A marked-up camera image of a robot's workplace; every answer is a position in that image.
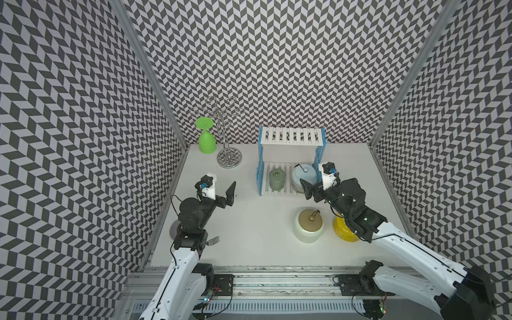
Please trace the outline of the light blue tea canister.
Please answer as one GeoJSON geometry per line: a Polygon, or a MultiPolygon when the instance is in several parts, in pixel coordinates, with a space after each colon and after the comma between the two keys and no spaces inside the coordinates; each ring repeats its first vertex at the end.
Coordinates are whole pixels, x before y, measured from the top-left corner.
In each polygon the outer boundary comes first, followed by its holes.
{"type": "Polygon", "coordinates": [[[312,185],[317,183],[317,171],[309,164],[297,164],[292,171],[291,182],[292,188],[297,193],[304,193],[304,188],[301,185],[301,180],[304,180],[312,185]]]}

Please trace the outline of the yellow patterned tea canister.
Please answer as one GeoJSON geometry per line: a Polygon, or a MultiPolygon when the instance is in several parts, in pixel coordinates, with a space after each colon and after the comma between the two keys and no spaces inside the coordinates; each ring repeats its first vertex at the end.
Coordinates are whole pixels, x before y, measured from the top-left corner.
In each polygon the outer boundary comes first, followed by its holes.
{"type": "Polygon", "coordinates": [[[346,225],[345,220],[341,217],[335,217],[333,220],[333,230],[335,234],[342,240],[347,242],[357,242],[359,238],[346,225]]]}

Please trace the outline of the cream canister brown lid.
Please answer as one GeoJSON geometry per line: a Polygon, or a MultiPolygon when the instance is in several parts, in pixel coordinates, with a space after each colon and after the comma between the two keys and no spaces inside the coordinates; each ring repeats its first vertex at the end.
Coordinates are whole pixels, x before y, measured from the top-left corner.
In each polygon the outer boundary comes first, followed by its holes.
{"type": "Polygon", "coordinates": [[[318,209],[304,209],[295,217],[293,233],[303,243],[316,242],[323,230],[324,221],[318,209]]]}

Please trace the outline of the blue white two-tier shelf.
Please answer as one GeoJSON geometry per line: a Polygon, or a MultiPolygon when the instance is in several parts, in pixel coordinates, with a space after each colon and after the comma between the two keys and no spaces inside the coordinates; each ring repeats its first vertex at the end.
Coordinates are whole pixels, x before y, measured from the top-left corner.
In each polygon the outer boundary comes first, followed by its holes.
{"type": "Polygon", "coordinates": [[[298,196],[294,176],[313,168],[313,182],[321,181],[319,164],[327,146],[324,128],[266,127],[259,128],[257,141],[257,189],[259,195],[298,196]],[[270,187],[271,172],[284,172],[284,186],[276,191],[270,187]]]}

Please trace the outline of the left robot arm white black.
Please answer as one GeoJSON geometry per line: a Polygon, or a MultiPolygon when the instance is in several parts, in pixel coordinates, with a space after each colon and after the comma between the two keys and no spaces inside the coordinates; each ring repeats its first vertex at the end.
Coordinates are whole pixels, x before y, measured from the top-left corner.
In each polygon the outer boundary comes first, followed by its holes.
{"type": "Polygon", "coordinates": [[[236,188],[233,182],[221,197],[215,192],[215,183],[213,174],[204,175],[195,184],[196,196],[180,201],[171,265],[140,319],[188,319],[200,297],[213,287],[213,266],[199,262],[208,246],[205,226],[217,208],[234,204],[236,188]]]}

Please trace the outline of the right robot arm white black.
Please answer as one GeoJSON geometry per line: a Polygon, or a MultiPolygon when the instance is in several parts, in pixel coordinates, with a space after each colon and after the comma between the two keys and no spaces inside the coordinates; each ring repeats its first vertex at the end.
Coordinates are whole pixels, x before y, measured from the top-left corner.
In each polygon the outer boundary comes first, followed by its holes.
{"type": "Polygon", "coordinates": [[[468,268],[429,249],[365,204],[365,191],[355,178],[329,187],[302,180],[306,199],[326,202],[342,215],[360,240],[392,253],[421,274],[414,277],[375,260],[359,272],[363,294],[373,290],[405,297],[443,319],[489,319],[497,305],[489,273],[468,268]]]}

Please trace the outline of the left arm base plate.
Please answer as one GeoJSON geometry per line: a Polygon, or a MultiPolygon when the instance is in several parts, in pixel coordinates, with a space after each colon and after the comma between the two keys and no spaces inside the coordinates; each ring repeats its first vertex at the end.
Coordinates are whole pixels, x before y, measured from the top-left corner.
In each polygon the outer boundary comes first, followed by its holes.
{"type": "Polygon", "coordinates": [[[231,297],[234,287],[233,274],[215,274],[213,281],[207,288],[207,293],[212,292],[213,297],[231,297]]]}

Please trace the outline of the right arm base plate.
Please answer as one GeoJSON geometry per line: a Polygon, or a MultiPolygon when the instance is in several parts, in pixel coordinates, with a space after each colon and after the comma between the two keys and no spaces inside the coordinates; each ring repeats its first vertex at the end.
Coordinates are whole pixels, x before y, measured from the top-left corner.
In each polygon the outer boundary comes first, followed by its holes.
{"type": "Polygon", "coordinates": [[[338,286],[342,296],[383,297],[382,291],[372,277],[360,274],[338,274],[333,276],[333,283],[338,286]]]}

